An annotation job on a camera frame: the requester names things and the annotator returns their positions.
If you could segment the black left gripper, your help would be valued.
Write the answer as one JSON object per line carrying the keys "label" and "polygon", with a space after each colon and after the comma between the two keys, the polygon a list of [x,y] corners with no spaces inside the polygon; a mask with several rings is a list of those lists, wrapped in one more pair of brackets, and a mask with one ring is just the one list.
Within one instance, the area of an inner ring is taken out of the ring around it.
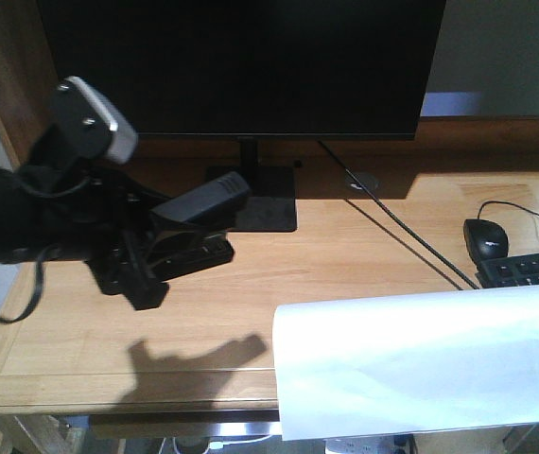
{"label": "black left gripper", "polygon": [[150,263],[162,236],[154,209],[169,196],[107,167],[27,168],[32,204],[28,260],[82,261],[105,295],[121,294],[137,310],[158,307],[168,285]]}

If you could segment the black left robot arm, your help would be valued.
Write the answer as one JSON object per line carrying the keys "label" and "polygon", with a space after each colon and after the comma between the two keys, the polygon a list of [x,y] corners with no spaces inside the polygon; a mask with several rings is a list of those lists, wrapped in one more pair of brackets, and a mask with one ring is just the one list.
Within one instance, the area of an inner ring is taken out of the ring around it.
{"label": "black left robot arm", "polygon": [[102,293],[122,294],[137,310],[156,308],[168,285],[147,258],[158,235],[151,210],[165,200],[104,167],[55,194],[0,169],[0,264],[83,262]]}

